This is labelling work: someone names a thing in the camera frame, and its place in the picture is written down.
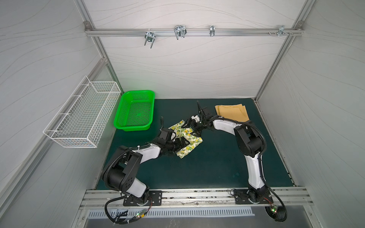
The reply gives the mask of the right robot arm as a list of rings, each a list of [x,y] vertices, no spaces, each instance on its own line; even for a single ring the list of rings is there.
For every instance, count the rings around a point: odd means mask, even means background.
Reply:
[[[264,198],[269,191],[262,167],[262,155],[267,149],[267,142],[261,131],[251,121],[240,122],[218,115],[206,115],[200,111],[197,116],[191,116],[182,128],[191,128],[196,137],[200,137],[202,131],[208,128],[234,135],[247,164],[247,196],[254,204],[258,204]]]

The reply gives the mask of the floral patterned skirt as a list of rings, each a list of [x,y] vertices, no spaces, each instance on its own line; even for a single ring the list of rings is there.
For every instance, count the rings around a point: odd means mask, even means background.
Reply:
[[[203,142],[201,137],[192,135],[193,130],[191,128],[183,128],[182,126],[184,124],[185,121],[182,120],[169,127],[169,129],[174,131],[177,139],[180,141],[182,140],[185,144],[187,144],[187,141],[189,142],[188,145],[176,152],[177,156],[181,159],[187,156],[192,150],[194,150],[199,144]]]

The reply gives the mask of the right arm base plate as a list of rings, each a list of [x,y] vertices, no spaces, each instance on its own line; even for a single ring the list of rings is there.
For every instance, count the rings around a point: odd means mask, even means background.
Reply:
[[[270,205],[273,204],[271,192],[267,189],[255,193],[251,189],[231,189],[230,195],[234,198],[235,204]]]

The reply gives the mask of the yellow skirt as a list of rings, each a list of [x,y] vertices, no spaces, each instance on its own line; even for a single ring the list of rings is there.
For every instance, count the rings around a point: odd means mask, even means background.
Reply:
[[[238,122],[247,122],[250,120],[246,107],[242,104],[216,105],[215,110],[217,115],[227,119],[232,119]]]

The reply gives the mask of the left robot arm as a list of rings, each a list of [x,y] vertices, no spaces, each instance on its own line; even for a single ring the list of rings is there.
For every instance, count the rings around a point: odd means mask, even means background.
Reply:
[[[165,154],[175,154],[190,145],[184,137],[162,142],[155,139],[152,142],[137,147],[120,146],[117,148],[102,173],[102,180],[107,188],[132,195],[146,203],[149,197],[149,187],[137,179],[140,165]]]

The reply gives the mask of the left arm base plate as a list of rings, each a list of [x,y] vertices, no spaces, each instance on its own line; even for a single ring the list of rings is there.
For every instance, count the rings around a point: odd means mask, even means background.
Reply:
[[[147,190],[141,197],[129,195],[124,199],[123,206],[138,207],[138,206],[161,206],[162,205],[162,191]]]

